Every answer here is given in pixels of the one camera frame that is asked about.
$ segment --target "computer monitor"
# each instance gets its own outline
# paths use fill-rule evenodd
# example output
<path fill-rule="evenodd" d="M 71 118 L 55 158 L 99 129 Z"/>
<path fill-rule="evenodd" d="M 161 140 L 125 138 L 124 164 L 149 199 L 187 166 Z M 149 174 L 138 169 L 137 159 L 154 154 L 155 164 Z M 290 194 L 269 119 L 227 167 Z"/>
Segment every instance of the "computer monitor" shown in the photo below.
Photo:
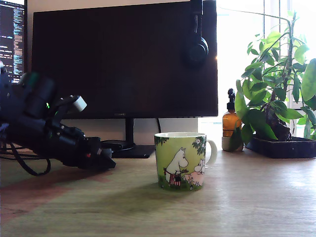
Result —
<path fill-rule="evenodd" d="M 216 1 L 204 1 L 208 56 L 183 60 L 192 28 L 189 1 L 35 12 L 32 71 L 56 80 L 58 97 L 87 102 L 66 119 L 190 118 L 218 115 Z"/>
<path fill-rule="evenodd" d="M 27 71 L 27 1 L 0 0 L 0 60 L 11 83 Z"/>

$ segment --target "green mug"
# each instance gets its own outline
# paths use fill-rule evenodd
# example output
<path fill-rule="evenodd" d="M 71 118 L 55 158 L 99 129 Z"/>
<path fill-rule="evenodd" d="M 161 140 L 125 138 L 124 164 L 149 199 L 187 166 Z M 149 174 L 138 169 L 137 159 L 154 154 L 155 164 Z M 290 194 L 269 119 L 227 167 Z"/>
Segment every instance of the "green mug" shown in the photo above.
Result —
<path fill-rule="evenodd" d="M 206 135 L 196 132 L 155 134 L 158 184 L 166 190 L 195 191 L 203 187 L 206 143 L 211 146 L 207 165 L 216 161 L 217 148 Z"/>

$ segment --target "brown glass bottle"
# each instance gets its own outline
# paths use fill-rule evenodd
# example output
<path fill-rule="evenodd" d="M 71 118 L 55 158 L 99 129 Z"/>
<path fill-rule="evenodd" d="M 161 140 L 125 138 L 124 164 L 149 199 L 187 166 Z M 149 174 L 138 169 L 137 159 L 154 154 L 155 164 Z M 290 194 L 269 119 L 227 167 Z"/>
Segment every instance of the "brown glass bottle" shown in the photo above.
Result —
<path fill-rule="evenodd" d="M 223 137 L 231 137 L 236 127 L 241 127 L 241 120 L 238 118 L 235 109 L 228 110 L 223 116 Z"/>
<path fill-rule="evenodd" d="M 222 137 L 222 149 L 224 151 L 230 150 L 230 137 L 232 136 L 236 127 L 241 129 L 241 119 L 235 112 L 235 92 L 233 89 L 228 91 L 229 103 L 227 103 L 228 112 L 223 116 L 223 137 Z M 242 151 L 243 145 L 241 145 L 237 151 Z"/>

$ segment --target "desk surface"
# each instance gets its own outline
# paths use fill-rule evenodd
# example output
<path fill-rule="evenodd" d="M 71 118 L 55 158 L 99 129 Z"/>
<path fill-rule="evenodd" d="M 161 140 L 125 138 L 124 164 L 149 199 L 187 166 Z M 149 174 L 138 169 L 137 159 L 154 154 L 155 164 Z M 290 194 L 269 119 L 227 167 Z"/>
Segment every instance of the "desk surface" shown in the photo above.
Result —
<path fill-rule="evenodd" d="M 154 156 L 116 162 L 93 174 L 54 161 L 32 177 L 2 160 L 1 236 L 316 236 L 316 159 L 219 152 L 204 189 L 187 193 L 158 187 Z"/>

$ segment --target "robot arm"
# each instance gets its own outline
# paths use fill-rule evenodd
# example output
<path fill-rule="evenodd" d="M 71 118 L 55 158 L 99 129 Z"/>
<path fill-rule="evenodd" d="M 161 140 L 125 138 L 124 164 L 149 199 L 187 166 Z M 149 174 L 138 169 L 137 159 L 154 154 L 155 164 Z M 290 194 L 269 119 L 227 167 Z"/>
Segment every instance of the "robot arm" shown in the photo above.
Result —
<path fill-rule="evenodd" d="M 18 84 L 11 84 L 1 68 L 0 142 L 18 144 L 66 166 L 98 171 L 114 168 L 116 163 L 101 148 L 99 137 L 86 137 L 80 129 L 60 123 L 68 111 L 82 111 L 86 103 L 80 96 L 69 96 L 53 105 L 56 89 L 53 80 L 35 73 L 24 74 Z"/>

